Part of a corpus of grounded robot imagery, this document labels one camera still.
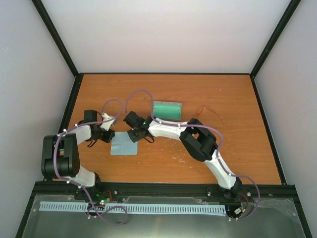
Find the light blue cleaning cloth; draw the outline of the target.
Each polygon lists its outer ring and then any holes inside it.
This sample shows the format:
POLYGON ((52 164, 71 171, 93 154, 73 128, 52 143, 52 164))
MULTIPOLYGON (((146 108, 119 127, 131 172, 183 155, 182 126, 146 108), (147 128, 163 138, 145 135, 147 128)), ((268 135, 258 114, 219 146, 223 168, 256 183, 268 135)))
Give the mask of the light blue cleaning cloth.
POLYGON ((137 155, 138 143, 132 142, 127 132, 116 132, 111 140, 110 154, 119 155, 137 155))

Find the grey leather glasses case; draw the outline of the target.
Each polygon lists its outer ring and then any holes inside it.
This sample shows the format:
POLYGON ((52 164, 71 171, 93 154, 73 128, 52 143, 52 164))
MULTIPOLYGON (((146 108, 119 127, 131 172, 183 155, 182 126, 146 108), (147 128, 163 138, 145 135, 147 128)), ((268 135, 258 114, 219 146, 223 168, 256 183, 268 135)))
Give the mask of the grey leather glasses case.
POLYGON ((182 103, 154 101, 153 116, 160 119, 180 120, 182 113, 182 103))

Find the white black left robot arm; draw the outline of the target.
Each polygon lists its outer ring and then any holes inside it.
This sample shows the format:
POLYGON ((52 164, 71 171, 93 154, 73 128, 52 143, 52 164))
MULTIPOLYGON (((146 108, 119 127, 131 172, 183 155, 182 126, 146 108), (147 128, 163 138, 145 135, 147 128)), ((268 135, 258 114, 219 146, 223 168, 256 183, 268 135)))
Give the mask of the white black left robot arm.
POLYGON ((78 147, 83 142, 89 142, 89 148, 98 141, 110 143, 115 137, 111 129, 115 122, 116 117, 104 112, 85 110, 84 118, 71 129, 45 136, 41 162, 44 178, 61 179, 79 188, 86 187, 85 193, 91 199, 99 199, 103 194, 100 177, 81 165, 78 147))

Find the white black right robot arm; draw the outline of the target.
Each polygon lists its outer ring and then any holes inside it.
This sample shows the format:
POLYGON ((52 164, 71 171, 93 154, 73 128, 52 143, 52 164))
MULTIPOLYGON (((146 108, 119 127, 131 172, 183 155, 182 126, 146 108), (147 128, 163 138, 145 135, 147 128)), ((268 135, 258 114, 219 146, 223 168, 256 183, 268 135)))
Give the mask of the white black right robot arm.
POLYGON ((144 119, 131 111, 123 121, 131 127, 128 136, 132 142, 151 139, 149 142, 153 143, 156 137, 180 141, 192 158, 205 163, 210 169, 222 196, 227 200, 236 198, 242 182, 222 158, 214 134, 199 120, 172 122, 151 116, 144 119))

